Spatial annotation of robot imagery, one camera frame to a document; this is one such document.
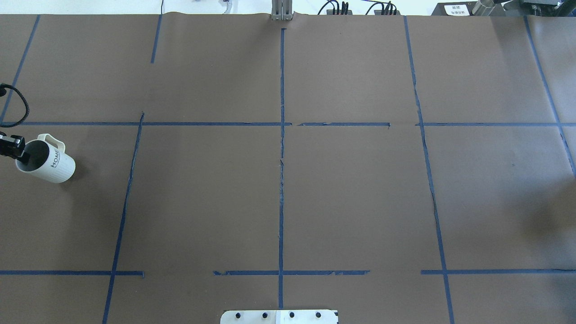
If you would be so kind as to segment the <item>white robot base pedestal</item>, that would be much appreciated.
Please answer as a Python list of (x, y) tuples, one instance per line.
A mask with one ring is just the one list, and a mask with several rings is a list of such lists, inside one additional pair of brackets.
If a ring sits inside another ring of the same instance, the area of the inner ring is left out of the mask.
[(335, 310), (237, 310), (225, 311), (220, 324), (338, 324)]

